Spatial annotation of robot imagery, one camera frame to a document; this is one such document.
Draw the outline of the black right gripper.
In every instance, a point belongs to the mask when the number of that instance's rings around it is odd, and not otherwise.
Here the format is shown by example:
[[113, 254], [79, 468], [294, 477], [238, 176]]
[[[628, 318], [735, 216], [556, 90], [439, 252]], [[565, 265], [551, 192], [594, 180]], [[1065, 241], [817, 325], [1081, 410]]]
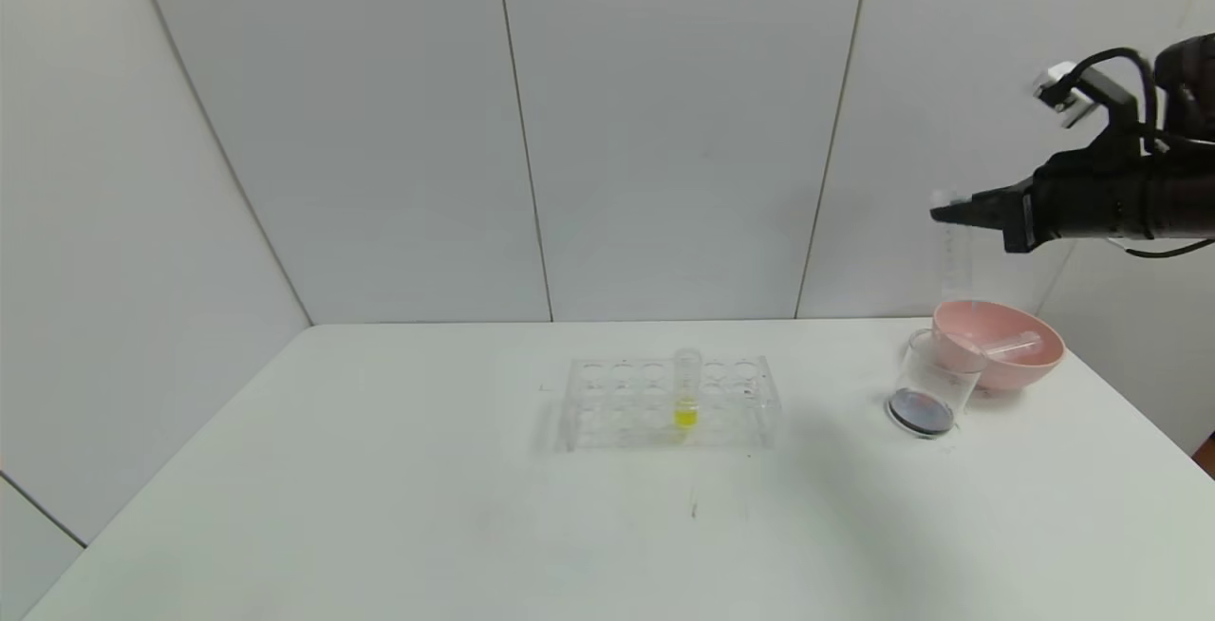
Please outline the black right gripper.
[[1053, 239], [1151, 239], [1149, 182], [1149, 168], [1138, 157], [1090, 148], [1059, 151], [1015, 187], [972, 196], [938, 193], [929, 218], [951, 226], [999, 228], [1005, 250], [1015, 254]]

